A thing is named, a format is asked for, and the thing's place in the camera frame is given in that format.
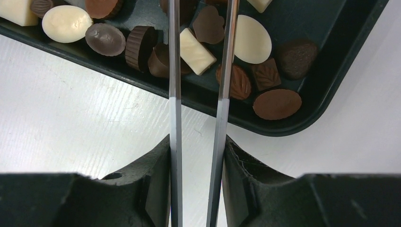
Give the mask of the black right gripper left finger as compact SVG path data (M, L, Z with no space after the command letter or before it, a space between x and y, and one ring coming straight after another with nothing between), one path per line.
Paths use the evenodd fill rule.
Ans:
M3 227L166 227L170 141L102 179L76 173L0 176Z

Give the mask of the steel tongs with white handle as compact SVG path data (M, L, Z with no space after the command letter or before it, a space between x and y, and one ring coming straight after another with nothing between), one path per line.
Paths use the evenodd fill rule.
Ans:
M218 220L220 189L222 182L224 150L229 112L229 91L232 64L234 61L235 34L239 1L230 0L227 6L225 41L222 59L222 75L218 95L216 129L214 136L212 168L207 211L208 227L215 227ZM181 58L180 58L180 2L168 2L169 44L169 109L170 109L170 154L171 154L171 225L183 226L183 182L182 182L182 103L181 103Z

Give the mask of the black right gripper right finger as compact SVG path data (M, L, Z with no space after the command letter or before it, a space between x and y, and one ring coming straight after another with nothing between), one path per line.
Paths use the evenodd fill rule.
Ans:
M398 227L399 174L285 175L226 139L223 196L230 227Z

